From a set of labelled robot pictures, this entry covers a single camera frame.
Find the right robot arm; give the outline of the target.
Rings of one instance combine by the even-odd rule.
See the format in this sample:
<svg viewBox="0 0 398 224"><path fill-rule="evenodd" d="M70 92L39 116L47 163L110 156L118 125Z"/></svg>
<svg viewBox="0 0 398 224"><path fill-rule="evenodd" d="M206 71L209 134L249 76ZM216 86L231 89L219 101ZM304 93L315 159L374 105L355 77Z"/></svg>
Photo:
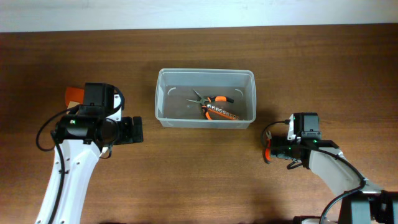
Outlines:
<svg viewBox="0 0 398 224"><path fill-rule="evenodd" d="M338 223L397 223L397 192L372 183L348 162L335 142L324 140L317 113L293 113L283 124L289 127L286 136L263 129L264 162L289 160L288 170L304 167L312 171L335 195L320 216L296 216L294 223L329 223L326 215L337 202L341 202Z"/></svg>

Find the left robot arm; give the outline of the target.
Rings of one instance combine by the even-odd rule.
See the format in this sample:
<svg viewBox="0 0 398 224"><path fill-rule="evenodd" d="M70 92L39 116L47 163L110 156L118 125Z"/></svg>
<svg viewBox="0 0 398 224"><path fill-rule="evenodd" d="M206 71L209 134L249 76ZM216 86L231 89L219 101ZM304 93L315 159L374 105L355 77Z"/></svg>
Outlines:
<svg viewBox="0 0 398 224"><path fill-rule="evenodd" d="M52 173L36 223L79 223L86 191L100 159L112 156L113 146L143 142L142 119L123 117L125 98L107 83L68 87L67 108L56 121Z"/></svg>

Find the long nose pliers orange black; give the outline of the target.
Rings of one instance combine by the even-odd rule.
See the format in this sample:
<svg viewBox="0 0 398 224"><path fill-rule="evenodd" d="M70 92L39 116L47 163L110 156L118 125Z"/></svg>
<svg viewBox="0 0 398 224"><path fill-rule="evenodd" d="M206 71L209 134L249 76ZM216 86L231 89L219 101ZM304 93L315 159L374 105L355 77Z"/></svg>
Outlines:
<svg viewBox="0 0 398 224"><path fill-rule="evenodd" d="M195 94L197 95L197 97L199 97L199 100L189 100L187 99L187 101L193 102L193 103L198 103L201 105L201 111L204 114L204 116L207 114L207 109L205 108L205 106L207 104L211 104L214 102L228 102L228 103L234 103L234 100L230 97L227 96L202 96L201 94L199 94L199 92L197 92L196 90L193 90L195 92Z"/></svg>

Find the clear plastic container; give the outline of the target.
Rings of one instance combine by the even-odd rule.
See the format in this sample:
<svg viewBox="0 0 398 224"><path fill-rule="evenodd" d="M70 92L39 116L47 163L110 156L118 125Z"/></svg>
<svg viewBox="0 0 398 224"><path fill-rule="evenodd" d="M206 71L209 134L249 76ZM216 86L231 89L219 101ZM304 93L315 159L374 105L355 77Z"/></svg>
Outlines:
<svg viewBox="0 0 398 224"><path fill-rule="evenodd" d="M256 84L249 70L163 68L155 117L168 128L246 129L256 119Z"/></svg>

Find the small red cutter pliers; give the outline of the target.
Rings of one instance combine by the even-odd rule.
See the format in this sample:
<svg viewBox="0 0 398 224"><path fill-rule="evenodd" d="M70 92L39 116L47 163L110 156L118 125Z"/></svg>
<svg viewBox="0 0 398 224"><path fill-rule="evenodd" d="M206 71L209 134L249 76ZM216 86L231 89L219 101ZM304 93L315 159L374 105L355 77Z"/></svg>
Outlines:
<svg viewBox="0 0 398 224"><path fill-rule="evenodd" d="M270 150L270 146L271 146L271 139L272 139L272 135L270 131L266 131L264 136L264 152L263 152L263 157L264 157L264 161L266 164L270 164L271 163L271 150Z"/></svg>

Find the orange socket bit rail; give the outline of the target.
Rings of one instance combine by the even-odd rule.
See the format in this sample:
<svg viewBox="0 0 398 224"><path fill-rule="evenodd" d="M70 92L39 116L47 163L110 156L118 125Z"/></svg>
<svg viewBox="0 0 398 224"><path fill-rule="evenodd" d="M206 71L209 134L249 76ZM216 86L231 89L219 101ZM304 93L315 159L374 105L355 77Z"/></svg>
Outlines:
<svg viewBox="0 0 398 224"><path fill-rule="evenodd" d="M208 119L211 119L211 117L208 115L208 113L214 113L217 114L220 117L223 117L225 119L230 119L230 120L239 120L239 116L232 114L228 111L222 110L220 108L217 108L211 104L207 104L205 106L207 109L207 114L205 115Z"/></svg>

